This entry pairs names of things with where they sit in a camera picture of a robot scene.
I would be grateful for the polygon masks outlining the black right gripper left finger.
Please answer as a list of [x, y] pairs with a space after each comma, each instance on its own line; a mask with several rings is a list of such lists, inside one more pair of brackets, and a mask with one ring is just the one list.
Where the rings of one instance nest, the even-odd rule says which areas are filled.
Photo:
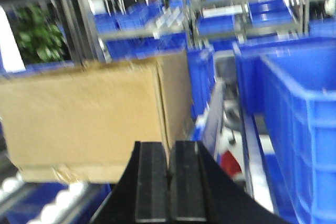
[[135, 142], [118, 183], [90, 223], [168, 223], [167, 165], [160, 142]]

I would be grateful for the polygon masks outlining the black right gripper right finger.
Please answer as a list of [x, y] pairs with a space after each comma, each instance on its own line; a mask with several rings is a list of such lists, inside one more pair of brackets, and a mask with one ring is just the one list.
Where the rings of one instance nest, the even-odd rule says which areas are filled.
[[200, 141], [177, 141], [170, 153], [171, 223], [286, 223], [251, 198]]

